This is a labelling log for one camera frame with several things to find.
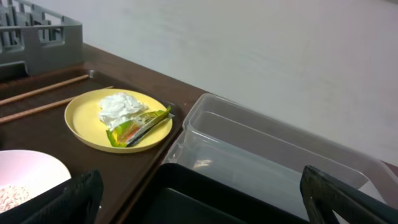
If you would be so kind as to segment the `white tissue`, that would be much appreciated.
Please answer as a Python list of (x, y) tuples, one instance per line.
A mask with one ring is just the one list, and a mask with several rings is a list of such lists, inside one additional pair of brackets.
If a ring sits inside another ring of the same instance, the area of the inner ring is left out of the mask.
[(101, 108), (98, 118), (110, 130), (130, 121), (148, 106), (126, 93), (116, 93), (99, 101)]

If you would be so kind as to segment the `wooden chopstick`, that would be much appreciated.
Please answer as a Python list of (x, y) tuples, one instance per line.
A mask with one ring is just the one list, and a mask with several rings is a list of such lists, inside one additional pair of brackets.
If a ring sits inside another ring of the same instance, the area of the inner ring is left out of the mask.
[[(5, 104), (8, 104), (8, 103), (11, 103), (11, 102), (14, 102), (14, 101), (19, 101), (19, 100), (22, 100), (24, 98), (31, 97), (31, 96), (33, 96), (36, 93), (41, 92), (41, 91), (44, 91), (44, 89), (31, 91), (31, 92), (24, 93), (24, 94), (21, 94), (21, 95), (13, 96), (13, 97), (5, 99), (5, 100), (1, 100), (1, 105), (5, 105)], [(15, 119), (23, 118), (25, 116), (29, 116), (29, 115), (32, 115), (32, 114), (36, 114), (36, 113), (39, 113), (39, 112), (42, 112), (42, 111), (45, 111), (45, 110), (49, 110), (49, 109), (52, 109), (52, 108), (55, 108), (55, 107), (58, 107), (58, 106), (62, 106), (64, 104), (67, 104), (67, 103), (71, 102), (75, 98), (76, 98), (76, 96), (73, 96), (73, 97), (70, 97), (70, 98), (66, 98), (64, 100), (56, 101), (56, 102), (53, 102), (53, 103), (49, 103), (47, 105), (39, 106), (39, 107), (36, 107), (36, 108), (33, 108), (33, 109), (25, 110), (25, 111), (22, 111), (22, 112), (19, 112), (19, 113), (15, 113), (15, 114), (12, 114), (12, 115), (9, 115), (9, 116), (2, 117), (1, 118), (1, 124), (13, 121)]]
[(63, 87), (63, 86), (66, 86), (66, 85), (69, 85), (69, 84), (72, 84), (72, 83), (75, 83), (75, 82), (78, 82), (78, 81), (85, 80), (85, 79), (87, 79), (89, 77), (90, 77), (89, 75), (82, 75), (82, 76), (79, 76), (79, 77), (76, 77), (76, 78), (72, 78), (72, 79), (60, 82), (60, 83), (56, 83), (56, 84), (53, 84), (53, 85), (45, 86), (43, 88), (32, 90), (32, 91), (29, 91), (29, 92), (26, 92), (26, 93), (23, 93), (23, 94), (20, 94), (20, 95), (12, 96), (10, 98), (1, 100), (1, 105), (6, 105), (8, 103), (19, 101), (19, 100), (22, 100), (24, 98), (28, 98), (30, 96), (34, 96), (34, 95), (38, 95), (40, 93), (44, 93), (46, 91), (54, 90), (56, 88), (60, 88), (60, 87)]

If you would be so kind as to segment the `leftover rice pile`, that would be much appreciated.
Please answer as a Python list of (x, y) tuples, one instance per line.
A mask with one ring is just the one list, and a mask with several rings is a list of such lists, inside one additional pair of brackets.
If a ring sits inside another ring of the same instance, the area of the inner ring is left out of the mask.
[(25, 186), (5, 185), (1, 187), (1, 213), (31, 199), (31, 192)]

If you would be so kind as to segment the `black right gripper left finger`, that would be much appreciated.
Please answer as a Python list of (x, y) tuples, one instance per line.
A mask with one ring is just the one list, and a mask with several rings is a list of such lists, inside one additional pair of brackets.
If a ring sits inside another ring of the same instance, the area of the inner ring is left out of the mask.
[(90, 170), (1, 214), (1, 224), (91, 224), (103, 196), (98, 170)]

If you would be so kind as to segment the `green orange snack wrapper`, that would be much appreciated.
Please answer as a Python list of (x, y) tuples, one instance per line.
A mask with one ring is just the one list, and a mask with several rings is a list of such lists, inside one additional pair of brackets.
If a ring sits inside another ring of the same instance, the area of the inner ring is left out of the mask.
[(173, 117), (170, 114), (172, 107), (142, 113), (133, 119), (121, 123), (113, 130), (106, 130), (106, 135), (113, 147), (128, 147), (138, 144), (156, 126)]

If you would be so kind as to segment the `pink white bowl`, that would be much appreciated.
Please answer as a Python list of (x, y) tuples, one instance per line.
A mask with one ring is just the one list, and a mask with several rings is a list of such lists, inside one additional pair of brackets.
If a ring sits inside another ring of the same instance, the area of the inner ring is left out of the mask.
[(43, 152), (1, 151), (1, 187), (25, 186), (31, 192), (31, 199), (70, 178), (61, 161)]

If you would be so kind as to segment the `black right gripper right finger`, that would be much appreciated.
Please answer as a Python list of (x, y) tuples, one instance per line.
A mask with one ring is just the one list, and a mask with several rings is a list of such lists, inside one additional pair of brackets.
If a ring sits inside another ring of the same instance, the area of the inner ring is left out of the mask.
[(305, 166), (300, 193), (310, 223), (397, 224), (397, 210), (372, 198), (314, 166)]

